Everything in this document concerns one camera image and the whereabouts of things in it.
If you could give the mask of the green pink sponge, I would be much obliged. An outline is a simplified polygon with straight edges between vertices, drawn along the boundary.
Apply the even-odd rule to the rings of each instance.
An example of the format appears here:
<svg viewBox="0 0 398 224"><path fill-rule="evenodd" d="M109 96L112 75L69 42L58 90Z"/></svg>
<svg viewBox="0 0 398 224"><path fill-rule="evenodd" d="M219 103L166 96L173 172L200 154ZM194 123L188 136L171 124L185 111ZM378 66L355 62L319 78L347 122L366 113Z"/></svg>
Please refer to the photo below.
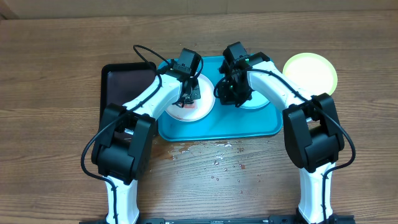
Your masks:
<svg viewBox="0 0 398 224"><path fill-rule="evenodd" d="M192 104L185 104L185 105L183 106L183 108L184 108L184 109L196 109L197 106L196 106L196 104L192 103Z"/></svg>

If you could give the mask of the white plastic plate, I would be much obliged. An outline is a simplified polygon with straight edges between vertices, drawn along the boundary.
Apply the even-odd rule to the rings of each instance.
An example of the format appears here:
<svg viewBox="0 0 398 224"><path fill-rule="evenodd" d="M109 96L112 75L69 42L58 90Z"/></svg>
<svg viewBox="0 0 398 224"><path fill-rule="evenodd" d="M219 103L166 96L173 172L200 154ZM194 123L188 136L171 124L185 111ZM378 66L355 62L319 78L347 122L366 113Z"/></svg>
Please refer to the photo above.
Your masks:
<svg viewBox="0 0 398 224"><path fill-rule="evenodd" d="M198 82L200 86L201 98L195 100L196 109L184 109L177 105L171 105L166 112L171 117L184 122L198 121L204 118L213 108L215 97L213 95L214 86L212 82L204 75L199 75Z"/></svg>

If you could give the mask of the light blue plastic plate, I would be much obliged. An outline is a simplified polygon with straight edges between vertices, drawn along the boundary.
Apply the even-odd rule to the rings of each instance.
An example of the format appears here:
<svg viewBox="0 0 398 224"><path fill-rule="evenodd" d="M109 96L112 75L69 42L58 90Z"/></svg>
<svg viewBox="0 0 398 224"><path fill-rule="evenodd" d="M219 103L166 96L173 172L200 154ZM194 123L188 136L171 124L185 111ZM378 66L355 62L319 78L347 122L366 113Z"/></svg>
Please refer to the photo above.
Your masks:
<svg viewBox="0 0 398 224"><path fill-rule="evenodd" d="M258 91L253 91L251 93L251 99L246 100L242 105L241 108L246 110L256 110L267 106L269 104L269 100Z"/></svg>

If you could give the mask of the yellow-green plastic plate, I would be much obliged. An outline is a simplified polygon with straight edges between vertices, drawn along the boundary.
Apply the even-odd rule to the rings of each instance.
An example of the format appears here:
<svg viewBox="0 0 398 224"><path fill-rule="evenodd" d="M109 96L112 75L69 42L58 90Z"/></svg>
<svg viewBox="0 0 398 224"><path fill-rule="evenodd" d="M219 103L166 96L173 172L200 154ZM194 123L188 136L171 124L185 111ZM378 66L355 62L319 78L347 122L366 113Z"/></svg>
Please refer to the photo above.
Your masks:
<svg viewBox="0 0 398 224"><path fill-rule="evenodd" d="M336 69L329 60L315 53L300 53L288 59L282 72L306 90L316 95L332 95L338 84Z"/></svg>

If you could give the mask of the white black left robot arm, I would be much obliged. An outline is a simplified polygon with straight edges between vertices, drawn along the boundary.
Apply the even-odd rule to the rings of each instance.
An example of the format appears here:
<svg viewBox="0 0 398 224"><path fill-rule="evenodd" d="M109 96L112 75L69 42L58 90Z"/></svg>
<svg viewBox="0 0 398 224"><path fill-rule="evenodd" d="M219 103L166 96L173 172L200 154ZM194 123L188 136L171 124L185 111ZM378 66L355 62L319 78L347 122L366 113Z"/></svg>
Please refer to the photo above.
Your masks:
<svg viewBox="0 0 398 224"><path fill-rule="evenodd" d="M94 177L105 182L108 193L104 223L137 222L137 182L149 163L156 122L169 106L187 106L201 97L199 77L148 79L116 72L104 79L99 129L87 144L98 168Z"/></svg>

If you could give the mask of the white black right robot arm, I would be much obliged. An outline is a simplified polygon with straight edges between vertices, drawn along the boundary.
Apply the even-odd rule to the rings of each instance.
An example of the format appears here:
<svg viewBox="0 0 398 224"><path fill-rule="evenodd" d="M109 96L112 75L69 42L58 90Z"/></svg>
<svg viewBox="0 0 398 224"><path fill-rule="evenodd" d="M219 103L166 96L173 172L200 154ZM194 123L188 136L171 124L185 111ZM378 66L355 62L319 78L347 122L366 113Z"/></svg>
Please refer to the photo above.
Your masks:
<svg viewBox="0 0 398 224"><path fill-rule="evenodd" d="M214 94L223 104L241 106L256 91L281 113L285 149L300 174L300 223L334 223L331 176L338 169L345 131L340 126L333 98L298 87L281 74L269 59L224 60L224 76Z"/></svg>

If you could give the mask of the teal plastic serving tray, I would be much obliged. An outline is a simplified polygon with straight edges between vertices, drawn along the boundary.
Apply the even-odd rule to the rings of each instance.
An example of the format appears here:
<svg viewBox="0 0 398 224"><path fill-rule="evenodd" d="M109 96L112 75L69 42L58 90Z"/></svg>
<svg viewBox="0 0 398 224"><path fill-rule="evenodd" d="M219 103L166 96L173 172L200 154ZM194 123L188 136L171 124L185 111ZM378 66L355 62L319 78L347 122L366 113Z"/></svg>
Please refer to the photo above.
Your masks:
<svg viewBox="0 0 398 224"><path fill-rule="evenodd" d="M215 87L223 77L218 71L223 57L205 57L203 60L204 68L201 74ZM277 134L281 127L282 113L272 103L256 110L246 110L234 105L222 105L216 98L212 110L198 121L179 121L166 111L158 119L159 134L168 141L271 136Z"/></svg>

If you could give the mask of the black rectangular tray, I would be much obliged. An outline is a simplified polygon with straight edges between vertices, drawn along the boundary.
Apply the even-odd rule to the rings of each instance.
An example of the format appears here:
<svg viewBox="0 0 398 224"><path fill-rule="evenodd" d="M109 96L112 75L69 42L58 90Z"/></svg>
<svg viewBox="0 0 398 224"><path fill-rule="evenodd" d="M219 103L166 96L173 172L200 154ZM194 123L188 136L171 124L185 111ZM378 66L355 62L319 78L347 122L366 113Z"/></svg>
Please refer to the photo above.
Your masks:
<svg viewBox="0 0 398 224"><path fill-rule="evenodd" d="M123 105L135 99L152 84L155 78L152 65L155 64L114 63L102 68L99 120L110 103Z"/></svg>

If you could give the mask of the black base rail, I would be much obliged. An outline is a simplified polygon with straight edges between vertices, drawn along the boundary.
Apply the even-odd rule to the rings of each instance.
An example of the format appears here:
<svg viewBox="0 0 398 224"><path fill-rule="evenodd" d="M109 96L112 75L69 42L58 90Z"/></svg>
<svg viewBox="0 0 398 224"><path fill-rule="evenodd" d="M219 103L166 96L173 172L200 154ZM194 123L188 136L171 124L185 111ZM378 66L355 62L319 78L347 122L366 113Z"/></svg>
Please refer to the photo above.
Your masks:
<svg viewBox="0 0 398 224"><path fill-rule="evenodd" d="M79 222L80 224L105 224L106 220ZM305 220L298 215L271 215L267 218L232 218L232 219L183 219L165 220L164 218L138 219L138 224L303 224ZM355 224L353 215L330 216L328 223Z"/></svg>

